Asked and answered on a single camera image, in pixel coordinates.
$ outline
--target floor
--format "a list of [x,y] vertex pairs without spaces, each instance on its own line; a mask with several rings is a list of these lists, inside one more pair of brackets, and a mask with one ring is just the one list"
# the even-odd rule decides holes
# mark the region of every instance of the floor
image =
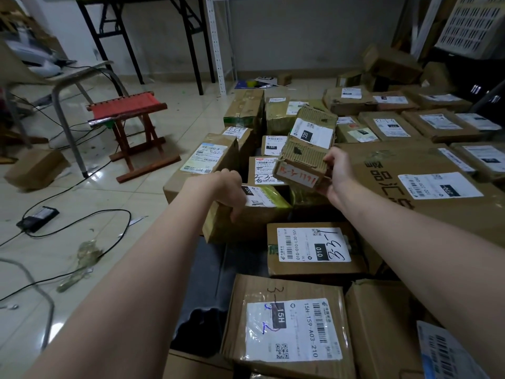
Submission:
[[[321,98],[324,89],[334,85],[335,79],[294,80],[288,90],[289,94],[296,98]],[[95,102],[117,96],[112,85],[100,82],[98,85],[84,84],[84,86]],[[116,177],[127,171],[125,163],[123,161],[111,163],[84,183],[44,203],[44,205],[57,208],[60,215],[48,223],[41,233],[57,230],[102,209],[127,209],[130,210],[134,219],[147,216],[128,229],[123,240],[93,268],[93,272],[86,279],[64,293],[57,293],[55,290],[59,281],[41,285],[55,301],[52,336],[58,332],[72,311],[97,282],[121,259],[167,207],[162,186],[191,155],[192,150],[207,133],[219,133],[224,129],[223,115],[233,100],[233,89],[228,96],[221,97],[218,85],[210,83],[204,85],[203,96],[198,95],[196,83],[153,82],[144,86],[136,83],[125,84],[125,86],[130,94],[152,90],[159,101],[167,103],[168,109],[151,114],[151,119],[158,135],[165,136],[167,139],[165,147],[172,151],[173,149],[179,151],[182,161],[123,184],[118,184]],[[49,89],[45,86],[23,87],[16,89],[15,93],[29,101],[35,101],[48,94]],[[266,91],[268,96],[275,96],[275,93],[275,88]],[[70,125],[86,122],[91,118],[90,112],[85,109],[86,101],[82,95],[78,94],[77,88],[65,90],[62,93],[62,99],[65,99],[63,109]],[[45,108],[43,112],[58,121],[53,107]],[[26,118],[24,125],[30,135],[53,137],[61,131],[56,123],[41,113]],[[86,125],[81,125],[74,129],[85,130],[86,127]],[[135,133],[139,130],[139,121],[127,121],[127,133]],[[91,133],[85,139],[92,137],[95,133],[98,132]],[[76,138],[82,134],[84,133],[74,132]],[[141,136],[134,136],[131,138],[131,143],[135,144],[141,140]],[[50,142],[53,147],[66,144],[63,134]],[[112,133],[107,130],[80,145],[79,149],[88,169],[92,170],[106,164],[109,160],[108,155],[115,151],[116,146]],[[23,193],[8,184],[3,177],[0,178],[0,196],[3,198],[0,211],[0,243],[18,233],[16,222],[25,210],[46,197],[64,191],[82,179],[70,150],[65,150],[64,154],[72,163],[72,167],[66,175],[57,178],[45,189]],[[137,157],[134,163],[140,165],[154,156],[154,153],[143,154]],[[0,175],[3,176],[8,169],[8,165],[0,165]],[[76,252],[81,242],[95,239],[99,248],[109,248],[123,232],[127,221],[128,215],[125,212],[102,213],[47,238],[34,240],[20,235],[0,248],[0,257],[22,262],[36,280],[67,273],[76,267]],[[16,266],[0,263],[0,298],[26,284],[24,274]],[[40,294],[32,289],[22,291],[3,304],[17,304],[19,308],[0,309],[0,377],[17,378],[28,369],[39,354],[48,305]]]

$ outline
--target white crate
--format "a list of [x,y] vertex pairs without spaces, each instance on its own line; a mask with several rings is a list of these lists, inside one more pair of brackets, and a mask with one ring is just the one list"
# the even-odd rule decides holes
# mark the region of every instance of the white crate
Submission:
[[485,59],[496,56],[504,37],[505,0],[458,0],[435,47]]

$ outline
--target forearm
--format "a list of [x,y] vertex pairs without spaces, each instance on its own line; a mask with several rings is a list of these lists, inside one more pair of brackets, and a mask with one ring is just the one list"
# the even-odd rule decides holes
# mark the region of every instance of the forearm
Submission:
[[339,197],[344,215],[413,294],[489,376],[504,377],[505,250],[356,182],[344,185]]
[[79,305],[26,377],[161,376],[212,200],[209,186],[185,186]]

